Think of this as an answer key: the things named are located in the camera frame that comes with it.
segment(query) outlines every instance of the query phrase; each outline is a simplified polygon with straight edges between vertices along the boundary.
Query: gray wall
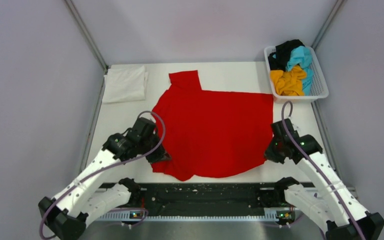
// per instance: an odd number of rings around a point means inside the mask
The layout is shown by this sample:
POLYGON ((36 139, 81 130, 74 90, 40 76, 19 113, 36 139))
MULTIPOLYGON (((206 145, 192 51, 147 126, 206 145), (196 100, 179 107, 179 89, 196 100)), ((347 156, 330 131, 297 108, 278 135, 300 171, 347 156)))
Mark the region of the gray wall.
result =
POLYGON ((347 1, 317 57, 330 91, 322 114, 340 170, 360 201, 384 217, 384 1, 347 1))
POLYGON ((62 0, 0 0, 0 239, 39 238, 37 204, 76 173, 102 77, 62 0))
POLYGON ((253 61, 311 45, 336 0, 74 0, 108 64, 253 61))

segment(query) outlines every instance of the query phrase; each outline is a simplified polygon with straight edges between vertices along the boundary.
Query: metal pole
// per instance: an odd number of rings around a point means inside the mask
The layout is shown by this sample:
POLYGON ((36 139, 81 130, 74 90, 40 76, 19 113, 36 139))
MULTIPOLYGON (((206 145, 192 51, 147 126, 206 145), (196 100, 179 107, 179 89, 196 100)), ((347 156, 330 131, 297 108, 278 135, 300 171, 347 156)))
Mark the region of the metal pole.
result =
POLYGON ((329 16, 327 16, 326 21, 324 21, 323 25, 321 26, 320 30, 317 33, 317 36, 314 39, 314 42, 312 43, 311 47, 316 50, 319 46, 320 42, 322 41, 323 37, 325 36, 328 28, 331 26, 332 22, 334 21, 335 17, 337 16, 338 12, 341 10, 341 8, 344 6, 345 2, 347 0, 337 0, 335 5, 332 8, 332 11, 330 11, 329 16))
POLYGON ((108 69, 108 65, 105 63, 105 60, 102 57, 94 39, 92 38, 91 34, 88 31, 88 28, 86 27, 85 23, 82 20, 82 17, 80 16, 79 12, 77 11, 76 6, 74 5, 72 0, 63 0, 63 1, 64 1, 65 5, 67 6, 71 16, 74 18, 74 21, 77 23, 77 26, 78 26, 81 34, 83 35, 84 39, 86 40, 87 45, 90 48, 90 51, 92 52, 92 54, 94 55, 96 60, 98 60, 100 66, 102 67, 102 69, 106 73, 107 69, 108 69))

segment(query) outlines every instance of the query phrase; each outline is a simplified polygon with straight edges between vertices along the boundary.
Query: folded white cloth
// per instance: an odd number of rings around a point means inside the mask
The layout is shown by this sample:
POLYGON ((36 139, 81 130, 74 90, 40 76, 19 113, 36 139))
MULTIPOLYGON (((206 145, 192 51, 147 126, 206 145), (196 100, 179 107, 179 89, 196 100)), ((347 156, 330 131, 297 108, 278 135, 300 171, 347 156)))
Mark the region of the folded white cloth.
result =
POLYGON ((144 65, 112 65, 104 81, 103 104, 145 100, 148 73, 144 65))

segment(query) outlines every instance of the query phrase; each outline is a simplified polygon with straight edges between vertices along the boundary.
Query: yellow clothing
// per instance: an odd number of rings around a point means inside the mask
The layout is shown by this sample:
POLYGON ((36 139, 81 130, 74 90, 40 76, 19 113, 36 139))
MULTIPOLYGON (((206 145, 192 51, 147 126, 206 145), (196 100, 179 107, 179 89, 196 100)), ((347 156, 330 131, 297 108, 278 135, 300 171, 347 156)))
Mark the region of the yellow clothing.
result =
POLYGON ((270 71, 274 89, 281 96, 305 96, 302 80, 306 77, 307 73, 299 65, 294 66, 290 71, 270 71))

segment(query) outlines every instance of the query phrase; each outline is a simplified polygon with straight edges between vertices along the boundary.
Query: clothes pile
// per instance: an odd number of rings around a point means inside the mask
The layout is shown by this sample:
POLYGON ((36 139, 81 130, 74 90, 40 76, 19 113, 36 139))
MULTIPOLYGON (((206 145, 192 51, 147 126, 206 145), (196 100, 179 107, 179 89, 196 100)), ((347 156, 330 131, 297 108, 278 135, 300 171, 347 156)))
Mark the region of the clothes pile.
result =
POLYGON ((268 56, 270 78, 276 93, 281 96, 309 96, 314 72, 311 51, 298 40, 286 41, 276 46, 268 56))

